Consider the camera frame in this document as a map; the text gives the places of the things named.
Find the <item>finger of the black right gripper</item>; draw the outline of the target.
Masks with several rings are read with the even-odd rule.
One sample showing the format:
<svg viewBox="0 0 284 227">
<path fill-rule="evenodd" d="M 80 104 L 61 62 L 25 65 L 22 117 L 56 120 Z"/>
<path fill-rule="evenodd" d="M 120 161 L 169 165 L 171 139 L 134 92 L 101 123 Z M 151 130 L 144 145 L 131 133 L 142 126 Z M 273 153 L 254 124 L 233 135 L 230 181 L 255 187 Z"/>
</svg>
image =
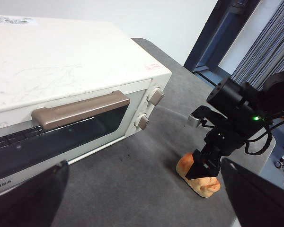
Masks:
<svg viewBox="0 0 284 227">
<path fill-rule="evenodd" d="M 193 164 L 186 173 L 187 179 L 216 177 L 218 175 L 218 159 L 216 157 L 205 158 L 199 150 L 195 150 L 192 157 Z"/>
</svg>

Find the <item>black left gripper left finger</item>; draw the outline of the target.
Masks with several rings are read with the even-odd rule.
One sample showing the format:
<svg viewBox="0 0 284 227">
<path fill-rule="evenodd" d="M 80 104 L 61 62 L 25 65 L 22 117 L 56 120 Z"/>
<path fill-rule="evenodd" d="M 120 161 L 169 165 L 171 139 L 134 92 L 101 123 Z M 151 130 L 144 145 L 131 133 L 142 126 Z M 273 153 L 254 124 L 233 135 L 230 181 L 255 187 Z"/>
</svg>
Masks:
<svg viewBox="0 0 284 227">
<path fill-rule="evenodd" d="M 0 196 L 0 227 L 49 227 L 69 179 L 62 161 Z"/>
</svg>

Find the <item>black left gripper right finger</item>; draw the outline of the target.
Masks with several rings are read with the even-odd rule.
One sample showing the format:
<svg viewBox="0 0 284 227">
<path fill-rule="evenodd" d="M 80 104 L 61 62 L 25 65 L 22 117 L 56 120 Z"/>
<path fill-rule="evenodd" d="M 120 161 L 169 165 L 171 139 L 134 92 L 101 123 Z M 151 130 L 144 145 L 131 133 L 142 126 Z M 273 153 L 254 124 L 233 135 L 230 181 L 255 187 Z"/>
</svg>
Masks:
<svg viewBox="0 0 284 227">
<path fill-rule="evenodd" d="M 242 227 L 284 227 L 283 189 L 228 158 L 221 174 Z"/>
</svg>

